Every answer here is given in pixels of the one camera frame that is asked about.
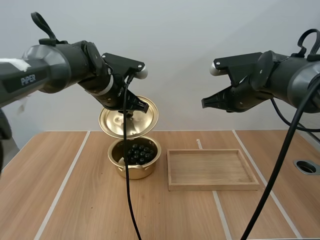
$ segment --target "white stripe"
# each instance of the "white stripe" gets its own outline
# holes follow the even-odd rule
[[[22,59],[17,58],[0,58],[0,63],[9,63],[15,66],[20,71],[26,72],[31,66]]]
[[[241,139],[239,138],[238,134],[236,133],[235,130],[232,130],[235,138],[238,140],[239,144],[241,145],[243,151],[245,152],[245,154],[247,155],[247,157],[249,158],[252,166],[254,167],[255,171],[257,172],[257,174],[259,175],[260,179],[262,180],[264,186],[267,186],[267,181],[264,178],[264,176],[262,175],[262,173],[260,172],[258,166],[256,165],[254,159],[251,157],[250,153],[248,152],[248,150],[246,149],[245,145],[242,143]],[[270,196],[272,197],[273,201],[275,202],[276,206],[279,208],[280,212],[282,213],[283,217],[285,218],[286,222],[288,223],[288,225],[290,226],[291,230],[293,231],[293,233],[295,234],[295,236],[298,239],[301,239],[302,236],[299,233],[298,229],[296,228],[295,224],[291,221],[290,217],[288,216],[288,214],[286,213],[284,207],[281,205],[281,203],[279,202],[278,198],[276,197],[276,195],[274,194],[274,191],[270,192]]]
[[[197,139],[196,142],[198,143],[199,149],[203,149],[200,139]],[[225,238],[226,238],[226,240],[232,240],[230,230],[229,230],[229,227],[227,224],[226,216],[224,214],[224,210],[222,209],[218,193],[217,193],[217,191],[212,191],[212,193],[213,193],[213,198],[215,201],[216,208],[218,209],[218,212],[219,212],[219,216],[220,216],[220,220],[221,220],[222,227],[224,230]]]
[[[86,135],[85,135],[85,137],[83,139],[83,142],[82,142],[77,154],[75,155],[75,157],[73,159],[73,162],[72,162],[72,164],[71,164],[71,166],[69,168],[69,171],[66,173],[66,175],[64,177],[64,180],[63,180],[63,182],[62,182],[62,184],[61,184],[61,186],[59,188],[59,191],[56,193],[56,196],[55,196],[55,198],[54,198],[54,200],[53,200],[53,202],[51,204],[51,207],[49,208],[45,218],[43,219],[43,222],[42,222],[38,232],[36,233],[36,235],[34,237],[34,240],[39,240],[40,237],[41,237],[41,234],[45,230],[45,227],[46,227],[46,225],[47,225],[47,223],[48,223],[48,221],[49,221],[49,219],[51,217],[51,214],[53,213],[53,211],[54,211],[54,209],[55,209],[55,207],[56,207],[56,205],[58,203],[58,200],[59,200],[59,198],[60,198],[60,196],[61,196],[61,194],[62,194],[62,192],[63,192],[63,190],[64,190],[64,188],[65,188],[65,186],[67,184],[67,181],[68,181],[68,179],[69,179],[69,177],[70,177],[70,175],[71,175],[71,173],[72,173],[72,171],[73,171],[73,169],[74,169],[74,167],[75,167],[75,165],[76,165],[76,163],[78,161],[78,158],[79,158],[79,156],[80,156],[80,154],[82,152],[82,149],[84,148],[84,146],[85,146],[85,144],[87,142],[87,139],[88,139],[89,135],[90,135],[90,131],[88,131],[86,133]]]
[[[202,149],[202,145],[201,145],[200,139],[197,139],[196,142],[198,143],[199,149]]]

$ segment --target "black strap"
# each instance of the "black strap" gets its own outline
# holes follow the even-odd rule
[[[48,23],[44,20],[44,18],[38,13],[38,12],[33,12],[31,13],[31,18],[33,22],[46,34],[48,34],[50,39],[57,39],[54,32],[51,30],[49,27]]]
[[[298,47],[300,47],[300,51],[298,53],[292,53],[291,57],[298,57],[298,58],[304,58],[305,54],[307,52],[307,49],[303,46],[304,40],[306,37],[311,34],[311,33],[316,33],[316,40],[315,43],[310,51],[310,54],[316,54],[320,48],[320,31],[317,29],[309,29],[308,31],[304,32],[301,37],[298,40]]]

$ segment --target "gold pot lid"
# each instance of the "gold pot lid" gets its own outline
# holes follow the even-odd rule
[[[149,109],[146,113],[134,111],[133,116],[126,119],[127,139],[135,139],[147,134],[158,122],[159,112],[156,105],[144,96],[138,96],[138,98],[146,102]],[[124,115],[122,113],[103,108],[100,113],[99,124],[101,129],[111,137],[124,138]]]

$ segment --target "pot rim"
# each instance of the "pot rim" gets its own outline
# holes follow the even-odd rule
[[[129,166],[128,166],[129,169],[137,169],[137,166],[141,166],[142,169],[145,169],[145,168],[149,167],[150,165],[152,165],[155,161],[157,161],[158,158],[159,158],[160,155],[161,155],[161,151],[162,151],[162,150],[161,150],[161,146],[160,146],[159,142],[158,142],[157,140],[151,138],[151,137],[148,137],[148,136],[140,136],[140,137],[137,137],[137,138],[134,138],[134,139],[128,139],[128,141],[132,141],[132,140],[135,140],[135,139],[138,139],[138,138],[145,138],[145,139],[148,139],[148,140],[154,142],[155,145],[156,145],[156,147],[157,147],[157,154],[156,154],[156,156],[154,157],[154,159],[153,159],[151,162],[148,162],[147,164],[144,164],[144,165],[129,165]],[[109,158],[109,160],[110,160],[115,166],[117,166],[117,167],[119,167],[119,168],[125,168],[124,165],[119,164],[119,163],[118,163],[117,161],[115,161],[114,158],[112,157],[112,150],[113,150],[114,147],[115,147],[118,143],[120,143],[121,141],[123,141],[123,139],[117,139],[117,140],[115,140],[115,141],[110,145],[110,147],[109,147],[109,149],[108,149],[108,158]]]

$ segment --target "black cable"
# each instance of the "black cable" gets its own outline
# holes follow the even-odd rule
[[[0,173],[1,173],[2,167],[4,165],[4,158],[5,158],[5,152],[4,152],[4,148],[2,146],[2,142],[0,141]]]
[[[305,126],[303,126],[301,123],[299,123],[298,125],[300,125],[302,128],[306,128]],[[320,144],[320,139],[314,135],[312,132],[310,131],[307,131],[306,132],[307,134],[309,134],[314,140],[316,140],[318,142],[318,144]]]
[[[123,158],[124,158],[124,165],[125,165],[125,182],[126,182],[126,196],[128,198],[128,205],[130,209],[130,214],[133,222],[133,226],[138,236],[138,239],[141,240],[141,236],[139,233],[139,229],[136,223],[134,211],[132,209],[131,198],[130,198],[130,183],[129,183],[129,167],[128,167],[128,146],[127,146],[127,92],[129,84],[131,83],[134,75],[130,75],[128,80],[126,81],[124,94],[123,94]]]
[[[320,77],[320,74],[317,74],[313,79],[319,79]],[[313,95],[315,94],[315,92],[318,90],[320,86],[320,80],[318,81],[315,81],[314,84],[311,85],[310,89],[308,90],[306,96],[303,98],[303,100],[301,101],[299,107],[297,108],[297,110],[295,111],[295,114],[294,114],[294,117],[293,117],[293,120],[292,120],[292,123],[291,123],[291,126],[289,127],[289,130],[288,132],[286,133],[286,136],[285,136],[285,139],[283,141],[283,144],[282,144],[282,147],[281,147],[281,150],[280,150],[280,153],[279,153],[279,156],[278,156],[278,159],[275,163],[275,166],[274,166],[274,169],[272,171],[272,174],[270,176],[270,179],[269,179],[269,182],[268,184],[266,185],[265,187],[265,190],[262,194],[262,197],[259,201],[259,204],[258,206],[256,207],[255,211],[254,211],[254,214],[249,222],[249,224],[247,225],[242,237],[241,237],[241,240],[246,240],[252,230],[252,228],[254,227],[267,199],[268,199],[268,196],[275,184],[275,181],[277,179],[277,176],[279,174],[279,171],[281,169],[281,166],[285,160],[285,156],[287,154],[287,151],[288,151],[288,148],[290,146],[290,143],[291,143],[291,140],[295,134],[295,131],[296,131],[296,128],[299,124],[299,120],[302,116],[302,114],[304,113],[304,108],[305,106],[307,105],[308,101],[313,97]]]
[[[282,115],[282,113],[280,112],[275,100],[273,98],[270,99],[271,103],[276,111],[276,113],[278,114],[278,116],[281,118],[281,120],[287,124],[289,127],[291,126],[291,123]],[[312,129],[312,128],[305,128],[305,127],[296,127],[297,130],[303,131],[303,132],[308,132],[308,133],[320,133],[320,129]]]

